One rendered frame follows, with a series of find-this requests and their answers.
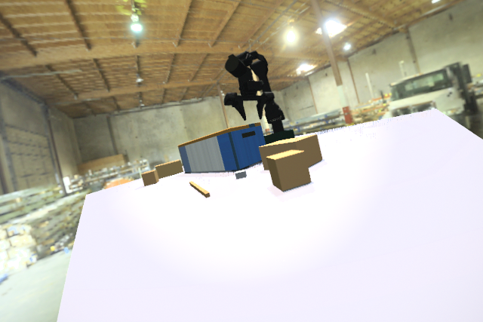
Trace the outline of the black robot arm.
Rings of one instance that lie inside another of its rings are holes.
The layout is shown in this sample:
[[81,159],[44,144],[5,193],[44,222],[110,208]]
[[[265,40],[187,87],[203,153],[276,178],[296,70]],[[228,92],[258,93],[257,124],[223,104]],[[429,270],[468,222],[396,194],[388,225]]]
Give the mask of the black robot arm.
[[[258,59],[253,63],[253,60]],[[247,81],[241,83],[240,93],[241,95],[245,93],[256,93],[263,90],[264,92],[272,92],[269,86],[267,72],[268,63],[262,54],[258,54],[256,51],[240,53],[238,55],[230,54],[228,60],[226,61],[225,70],[231,75],[238,78],[240,82],[243,78],[252,78],[253,73],[259,77],[259,81]],[[268,124],[272,124],[272,129],[274,133],[279,131],[284,131],[284,125],[282,120],[285,119],[282,110],[275,101],[271,101],[264,107],[265,116]]]

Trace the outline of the tan wooden stick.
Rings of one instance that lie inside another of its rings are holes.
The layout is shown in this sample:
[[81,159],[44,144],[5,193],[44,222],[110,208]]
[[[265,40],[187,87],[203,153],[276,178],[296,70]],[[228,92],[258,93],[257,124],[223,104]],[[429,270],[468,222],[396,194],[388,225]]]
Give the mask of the tan wooden stick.
[[203,189],[201,186],[197,185],[193,181],[190,181],[189,184],[196,189],[198,192],[200,192],[202,195],[204,195],[206,198],[209,198],[211,196],[210,192],[207,190]]

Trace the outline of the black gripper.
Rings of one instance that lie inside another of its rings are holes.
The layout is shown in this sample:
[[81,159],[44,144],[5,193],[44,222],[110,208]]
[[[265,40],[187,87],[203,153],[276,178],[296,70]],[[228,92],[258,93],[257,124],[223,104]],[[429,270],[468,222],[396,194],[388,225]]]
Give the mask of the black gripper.
[[[239,82],[239,90],[241,87],[241,83],[245,83],[247,81],[255,81],[252,78],[243,78]],[[245,100],[257,100],[257,111],[259,118],[262,119],[263,116],[263,107],[264,104],[268,104],[271,101],[275,99],[274,94],[272,92],[264,92],[261,96],[254,96],[256,93],[245,93],[243,95],[237,95],[237,93],[227,93],[226,96],[224,97],[224,105],[225,106],[232,106],[237,109],[237,111],[240,113],[240,115],[243,117],[243,119],[246,121],[246,114],[245,114],[245,109],[243,106],[243,101]]]

